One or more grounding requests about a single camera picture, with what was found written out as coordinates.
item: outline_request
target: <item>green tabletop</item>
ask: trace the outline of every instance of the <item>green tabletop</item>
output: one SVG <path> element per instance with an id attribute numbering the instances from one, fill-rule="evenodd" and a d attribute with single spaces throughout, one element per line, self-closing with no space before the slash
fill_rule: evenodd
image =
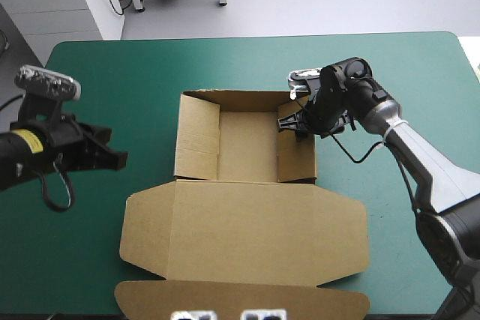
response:
<path id="1" fill-rule="evenodd" d="M 0 193 L 0 313 L 116 314 L 122 280 L 156 279 L 123 262 L 119 241 L 126 198 L 173 179 L 181 91 L 287 90 L 290 70 L 359 56 L 402 105 L 404 117 L 456 164 L 480 172 L 480 87 L 450 33 L 62 43 L 48 68 L 73 76 L 82 98 L 66 109 L 113 129 L 129 151 L 120 172 L 72 174 L 77 204 L 47 209 L 37 181 Z M 339 136 L 356 154 L 378 137 Z M 370 313 L 432 313 L 449 286 L 420 244 L 409 199 L 390 153 L 352 164 L 332 139 L 318 138 L 321 187 L 368 209 L 370 267 L 328 287 L 364 292 Z M 60 180 L 49 176 L 54 193 Z"/>

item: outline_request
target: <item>yellow label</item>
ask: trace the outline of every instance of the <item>yellow label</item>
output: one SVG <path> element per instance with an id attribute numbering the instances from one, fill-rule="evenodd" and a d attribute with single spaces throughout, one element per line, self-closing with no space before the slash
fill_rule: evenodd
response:
<path id="1" fill-rule="evenodd" d="M 12 133 L 18 135 L 20 138 L 25 140 L 27 143 L 28 147 L 30 148 L 30 151 L 33 154 L 36 153 L 41 153 L 44 149 L 44 146 L 42 145 L 41 141 L 33 132 L 27 129 L 16 129 L 12 130 Z"/>

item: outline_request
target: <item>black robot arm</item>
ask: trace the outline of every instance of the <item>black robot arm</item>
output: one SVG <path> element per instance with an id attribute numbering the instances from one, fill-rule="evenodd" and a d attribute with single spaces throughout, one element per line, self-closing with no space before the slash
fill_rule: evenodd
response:
<path id="1" fill-rule="evenodd" d="M 400 104 L 379 85 L 370 65 L 350 58 L 289 74 L 291 98 L 308 94 L 301 110 L 278 120 L 298 136 L 333 136 L 357 120 L 378 134 L 417 183 L 410 191 L 417 233 L 454 287 L 435 319 L 480 319 L 480 175 L 462 169 L 401 117 Z"/>
<path id="2" fill-rule="evenodd" d="M 80 98 L 80 84 L 69 76 L 39 67 L 23 66 L 15 78 L 25 90 L 18 120 L 0 133 L 0 191 L 39 178 L 42 197 L 54 211 L 75 202 L 68 173 L 77 170 L 125 167 L 126 152 L 107 147 L 111 129 L 79 123 L 62 112 L 64 101 Z M 60 205 L 48 194 L 45 175 L 57 172 L 65 183 L 68 203 Z"/>

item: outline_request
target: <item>cardboard box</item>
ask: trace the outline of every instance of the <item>cardboard box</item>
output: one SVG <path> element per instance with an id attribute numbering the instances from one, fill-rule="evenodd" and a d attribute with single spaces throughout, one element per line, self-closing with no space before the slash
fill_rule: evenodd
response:
<path id="1" fill-rule="evenodd" d="M 170 320 L 175 311 L 194 310 L 240 320 L 246 309 L 285 309 L 289 320 L 362 320 L 370 305 L 356 292 L 184 281 L 126 281 L 117 285 L 115 298 L 130 320 Z"/>
<path id="2" fill-rule="evenodd" d="M 288 91 L 186 91 L 175 176 L 218 181 L 315 182 L 313 135 L 298 141 L 277 119 L 299 109 Z"/>
<path id="3" fill-rule="evenodd" d="M 120 256 L 168 281 L 123 282 L 131 320 L 286 309 L 289 319 L 361 320 L 366 296 L 316 289 L 368 266 L 362 203 L 312 184 L 315 141 L 279 133 L 285 91 L 181 95 L 177 181 L 127 200 Z"/>

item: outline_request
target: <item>box flap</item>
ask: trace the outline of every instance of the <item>box flap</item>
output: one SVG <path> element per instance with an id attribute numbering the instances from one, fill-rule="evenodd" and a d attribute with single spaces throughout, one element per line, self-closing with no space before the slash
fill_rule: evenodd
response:
<path id="1" fill-rule="evenodd" d="M 217 180 L 220 106 L 180 96 L 175 176 Z"/>
<path id="2" fill-rule="evenodd" d="M 362 320 L 370 306 L 356 292 L 182 281 L 119 283 L 115 299 L 130 320 L 170 320 L 182 310 L 214 310 L 218 320 L 240 320 L 249 309 L 285 309 L 292 320 Z"/>
<path id="3" fill-rule="evenodd" d="M 129 199 L 121 257 L 169 280 L 316 286 L 368 266 L 356 200 L 309 184 L 177 181 L 172 212 L 155 189 Z"/>
<path id="4" fill-rule="evenodd" d="M 289 91 L 196 90 L 185 95 L 219 104 L 222 112 L 276 112 L 290 101 Z"/>
<path id="5" fill-rule="evenodd" d="M 278 117 L 283 118 L 299 110 L 300 106 L 290 101 L 278 107 Z M 297 139 L 295 132 L 282 131 L 277 135 L 277 143 L 279 182 L 317 178 L 317 157 L 313 134 Z"/>
<path id="6" fill-rule="evenodd" d="M 121 231 L 120 257 L 164 277 L 168 271 L 175 186 L 173 181 L 130 196 Z"/>

